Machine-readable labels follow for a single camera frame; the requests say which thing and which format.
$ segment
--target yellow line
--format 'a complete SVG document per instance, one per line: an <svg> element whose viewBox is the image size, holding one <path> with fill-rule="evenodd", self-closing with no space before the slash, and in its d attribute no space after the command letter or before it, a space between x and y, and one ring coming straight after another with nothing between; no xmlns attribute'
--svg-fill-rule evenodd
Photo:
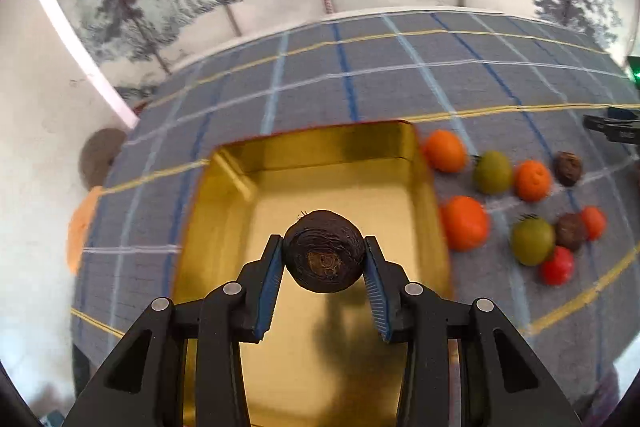
<svg viewBox="0 0 640 427"><path fill-rule="evenodd" d="M111 333L112 335L118 337L119 339L121 339L122 337L124 337L124 333L122 333L122 331L118 331L115 328L111 328L110 326L97 321L96 319L94 319L93 317L90 317L89 315L86 315L84 313L82 313L79 310L76 310L75 308L71 308L71 314L75 315L76 317L84 320L85 322L88 322L89 324L91 324L92 326L95 326L96 328L98 328L99 330L105 331L106 333Z"/></svg>
<svg viewBox="0 0 640 427"><path fill-rule="evenodd" d="M566 302L552 312L533 321L524 329L524 333L532 336L537 335L541 331L546 330L546 328L553 326L562 319L567 318L569 315L584 308L588 304L591 304L598 297L599 293L604 290L604 288L618 279L620 274L622 274L622 272L624 272L624 270L626 270L636 260L638 251L640 251L640 243L638 243L636 247L627 253L620 261L618 261L618 263L606 274L600 277L600 279L598 279L591 288L575 296L569 302Z"/></svg>
<svg viewBox="0 0 640 427"><path fill-rule="evenodd" d="M582 50L587 50L587 51L590 51L590 52L593 52L593 53L597 53L597 54L601 54L601 55L606 55L607 54L607 52L604 52L604 51L601 51L601 50L596 50L594 48L588 48L586 46L581 46L580 44L571 44L570 42L556 41L556 40L553 40L553 39L545 39L543 37L537 37L535 35L518 35L518 34L515 34L515 33L494 33L494 32L471 31L471 30L445 30L444 28L439 28L439 29L435 29L435 30L419 30L419 31L414 31L414 32L400 32L399 35L402 35L402 36L405 36L405 37L412 37L412 36L416 36L416 35L431 35L431 34L435 34L435 33L451 33L451 34L463 34L463 35L496 35L496 36L500 36L500 37L514 37L514 38L517 38L517 39L533 39L533 40L536 40L536 41L551 42L552 44L562 44L564 46L572 46L574 48L580 48ZM309 46L304 46L303 48L297 48L297 49L292 50L290 52L286 52L284 55L286 57L290 57L292 55L298 55L298 54L301 54L301 53L317 50L317 49L322 48L324 46L335 46L336 44L349 44L350 42L372 41L372 40L375 40L375 39L390 39L390 38L394 38L395 36L396 36L395 33L382 33L382 34L377 34L377 35L362 35L361 37L352 37L352 38L349 38L349 39L342 39L340 41L315 42L314 44L311 44ZM272 61L276 60L277 58L278 58L278 55L270 55L269 57L263 57L263 58L260 58L258 60L254 60L252 62L248 62L246 64L242 64L240 66L236 66L235 68L231 68L230 70L221 71L220 73L212 74L211 76L207 76L205 78L201 78L195 84L197 86L199 86L201 84L207 84L208 82L213 82L215 80L218 80L219 78L222 78L226 74L237 73L238 71L246 70L248 68L253 68L254 66L259 66L260 64L266 64L267 62L272 62ZM170 100L173 100L178 95L180 95L180 93L187 92L190 89L193 89L193 86L183 87L181 90L179 90L177 92L174 92L173 94L169 94L169 95L164 96L162 98L158 98L157 100L154 100L153 102L150 102L147 107L158 107L158 105L162 105L163 103L169 102Z"/></svg>
<svg viewBox="0 0 640 427"><path fill-rule="evenodd" d="M191 163L185 163L182 165L171 167L170 169L155 171L155 172L152 172L151 174L147 174L146 176L140 176L140 178L136 178L129 182L121 183L120 185L115 185L110 188L105 188L102 191L102 195L115 194L116 192L122 192L123 190L128 190L129 188L138 187L139 185L148 183L158 178L173 176L174 174L179 174L180 172L189 171L191 169L196 169L197 167L208 165L208 164L209 164L209 159L203 158L202 160L197 160Z"/></svg>
<svg viewBox="0 0 640 427"><path fill-rule="evenodd" d="M553 103L546 105L496 105L494 107L479 107L476 109L463 109L456 112L456 116L460 118L476 118L478 116L487 116L490 114L501 114L505 112L545 112L545 111L562 111L569 109L604 109L609 107L609 103ZM616 107L620 108L640 108L640 103L623 103ZM435 112L429 114L418 114L415 116L407 116L402 118L412 123L431 122L450 120L451 115L448 112Z"/></svg>
<svg viewBox="0 0 640 427"><path fill-rule="evenodd" d="M609 105L610 104L608 103L496 105L494 107L479 107L475 109L463 109L463 110L457 111L456 115L460 118L477 118L479 116L488 116L491 114L501 114L506 112L545 112L545 111L562 111L562 110L569 110L569 109L604 109L609 107ZM626 108L626 109L640 109L640 103L619 103L619 104L616 104L616 107ZM405 116L400 118L399 120L405 120L410 123L422 123L422 122L450 120L450 118L451 118L451 115L448 112L433 112L428 114ZM209 164L209 159L203 158L202 160L197 160L191 163L185 163L182 165L171 167L170 169L155 171L155 172L152 172L151 174L147 174L146 176L141 176L140 178L136 178L126 183L115 185L110 188L105 188L102 190L102 195L115 194L117 192L122 192L123 190L128 190L130 188L138 187L139 185L148 183L158 178L172 176L174 174L179 174L180 172L185 172L190 169L195 169L197 167L208 165L208 164Z"/></svg>
<svg viewBox="0 0 640 427"><path fill-rule="evenodd" d="M618 261L616 265L611 268L606 274L600 277L600 279L598 279L593 284L593 286L591 286L591 288L588 288L579 295L575 296L570 301L565 302L563 305L551 311L550 313L543 315L543 317L540 317L539 319L533 321L530 325L521 330L520 333L532 337L538 335L547 328L550 328L559 321L567 318L569 315L572 315L585 306L591 304L596 298L598 298L598 295L604 290L604 288L615 282L618 277L620 277L620 275L627 268L629 268L629 266L631 266L631 264L636 260L636 255L638 255L639 251L640 243L638 243L636 247L632 251L627 253L620 261ZM122 333L122 331L111 328L110 326L97 321L96 319L76 310L75 308L71 308L71 313L72 315L81 318L82 320L88 322L96 328L99 328L102 331L106 331L107 333L111 333L118 338L122 338L124 336L124 333Z"/></svg>

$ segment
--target blue gripper pad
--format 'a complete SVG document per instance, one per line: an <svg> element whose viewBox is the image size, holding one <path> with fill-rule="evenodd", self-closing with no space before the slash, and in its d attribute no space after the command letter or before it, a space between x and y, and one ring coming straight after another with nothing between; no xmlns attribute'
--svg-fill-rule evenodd
<svg viewBox="0 0 640 427"><path fill-rule="evenodd" d="M282 272L284 264L282 263L282 241L278 243L274 255L267 269L267 274L262 283L262 291L258 298L258 316L255 323L255 337L261 341L264 334L271 327L271 319L278 298L280 282L282 281Z"/></svg>
<svg viewBox="0 0 640 427"><path fill-rule="evenodd" d="M378 329L378 333L385 342L391 338L391 326L389 324L388 301L386 299L382 279L378 272L376 260L371 254L369 245L367 245L367 258L364 265L364 283L367 287L367 295L371 305L371 314L373 322Z"/></svg>

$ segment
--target orange object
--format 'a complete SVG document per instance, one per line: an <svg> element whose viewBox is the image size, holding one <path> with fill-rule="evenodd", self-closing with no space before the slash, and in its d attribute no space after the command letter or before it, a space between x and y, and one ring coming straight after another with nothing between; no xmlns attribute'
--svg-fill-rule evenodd
<svg viewBox="0 0 640 427"><path fill-rule="evenodd" d="M82 203L76 208L69 221L66 235L66 265L73 275L78 274L82 249L86 242L89 227L94 220L98 199L102 194L102 187L94 187L86 195Z"/></svg>
<svg viewBox="0 0 640 427"><path fill-rule="evenodd" d="M524 201L540 201L551 190L551 172L543 163L526 160L516 169L515 192Z"/></svg>
<svg viewBox="0 0 640 427"><path fill-rule="evenodd" d="M474 198L454 196L441 206L440 217L451 250L480 247L489 236L489 217Z"/></svg>
<svg viewBox="0 0 640 427"><path fill-rule="evenodd" d="M607 216L597 206L585 206L580 216L587 227L587 239L595 241L599 239L607 228Z"/></svg>
<svg viewBox="0 0 640 427"><path fill-rule="evenodd" d="M460 172L465 168L466 149L451 131L438 129L422 144L422 153L431 167L441 172Z"/></svg>

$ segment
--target tangerine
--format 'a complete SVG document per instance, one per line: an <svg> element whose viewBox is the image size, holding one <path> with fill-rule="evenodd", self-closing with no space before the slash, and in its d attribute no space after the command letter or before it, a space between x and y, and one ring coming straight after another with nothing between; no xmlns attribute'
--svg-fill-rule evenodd
<svg viewBox="0 0 640 427"><path fill-rule="evenodd" d="M460 172L467 162L462 140L451 131L438 129L422 145L422 154L431 167L441 172Z"/></svg>
<svg viewBox="0 0 640 427"><path fill-rule="evenodd" d="M516 170L515 192L521 200L543 200L551 190L551 183L551 172L539 161L526 160Z"/></svg>
<svg viewBox="0 0 640 427"><path fill-rule="evenodd" d="M587 238L589 241L599 239L604 230L607 228L607 216L597 206L585 206L580 217L587 227Z"/></svg>
<svg viewBox="0 0 640 427"><path fill-rule="evenodd" d="M440 215L451 250L480 247L489 236L489 217L474 198L454 196L440 208Z"/></svg>

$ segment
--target red tomato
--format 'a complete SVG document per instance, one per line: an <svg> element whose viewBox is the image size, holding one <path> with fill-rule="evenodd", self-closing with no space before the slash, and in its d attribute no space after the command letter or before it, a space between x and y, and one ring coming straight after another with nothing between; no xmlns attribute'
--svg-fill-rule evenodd
<svg viewBox="0 0 640 427"><path fill-rule="evenodd" d="M607 228L607 216L597 206L585 206L580 215L587 227L589 241L599 239Z"/></svg>
<svg viewBox="0 0 640 427"><path fill-rule="evenodd" d="M540 265L540 277L549 286L559 286L574 274L574 254L565 247L555 247L548 259Z"/></svg>

